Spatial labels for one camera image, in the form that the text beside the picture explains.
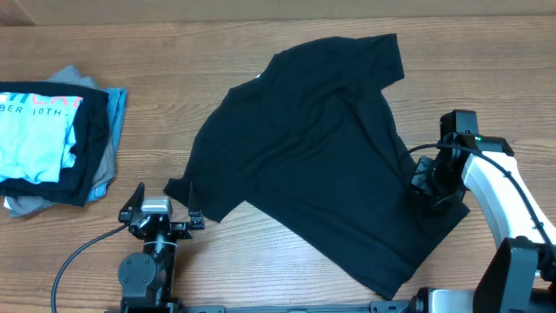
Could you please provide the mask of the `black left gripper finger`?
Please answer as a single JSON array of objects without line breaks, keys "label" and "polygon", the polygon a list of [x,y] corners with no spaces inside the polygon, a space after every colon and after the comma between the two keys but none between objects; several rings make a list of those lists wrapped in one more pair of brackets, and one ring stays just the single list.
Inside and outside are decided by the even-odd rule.
[{"label": "black left gripper finger", "polygon": [[123,205],[118,214],[119,222],[130,222],[136,212],[139,212],[144,200],[145,185],[140,182],[133,195]]},{"label": "black left gripper finger", "polygon": [[201,209],[198,206],[195,187],[192,183],[189,186],[188,211],[189,211],[189,227],[192,230],[204,230],[205,229],[204,216],[202,214]]}]

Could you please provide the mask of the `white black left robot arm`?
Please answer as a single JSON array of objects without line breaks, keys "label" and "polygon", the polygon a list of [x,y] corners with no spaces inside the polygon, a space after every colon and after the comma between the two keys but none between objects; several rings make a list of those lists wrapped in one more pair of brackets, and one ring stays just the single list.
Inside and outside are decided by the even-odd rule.
[{"label": "white black left robot arm", "polygon": [[129,233],[143,241],[142,251],[128,255],[118,269],[122,285],[121,312],[185,312],[182,301],[173,296],[177,242],[193,237],[205,228],[197,207],[195,190],[188,199],[189,220],[174,222],[167,196],[145,196],[145,185],[121,208],[118,221]]}]

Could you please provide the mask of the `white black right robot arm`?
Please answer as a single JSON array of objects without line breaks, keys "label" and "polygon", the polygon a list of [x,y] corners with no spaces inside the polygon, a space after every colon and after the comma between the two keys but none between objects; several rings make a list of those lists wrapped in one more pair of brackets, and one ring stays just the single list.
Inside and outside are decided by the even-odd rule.
[{"label": "white black right robot arm", "polygon": [[520,177],[506,139],[479,133],[471,110],[440,118],[436,158],[420,158],[409,187],[433,213],[444,213],[471,192],[497,251],[474,290],[422,288],[408,312],[553,312],[555,288],[536,289],[536,277],[555,282],[555,227]]}]

